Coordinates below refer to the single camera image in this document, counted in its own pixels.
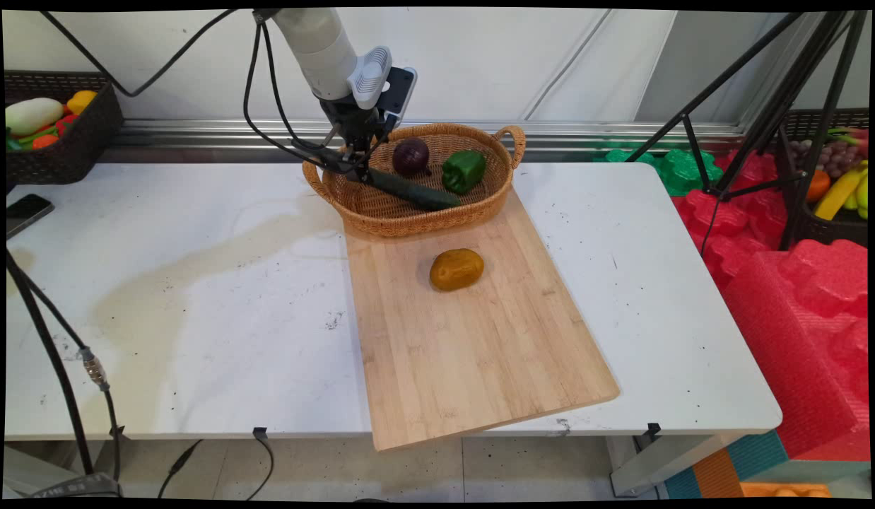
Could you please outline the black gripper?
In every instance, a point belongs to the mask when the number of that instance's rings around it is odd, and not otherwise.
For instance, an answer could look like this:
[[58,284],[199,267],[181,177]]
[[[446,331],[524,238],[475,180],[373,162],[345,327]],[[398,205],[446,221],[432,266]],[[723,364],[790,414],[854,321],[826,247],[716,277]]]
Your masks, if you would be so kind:
[[353,95],[334,100],[320,100],[320,106],[336,134],[344,140],[344,147],[333,149],[327,146],[303,145],[305,157],[321,170],[337,175],[356,175],[356,181],[373,186],[370,158],[382,145],[385,133],[385,117],[382,110],[373,107],[363,109]]

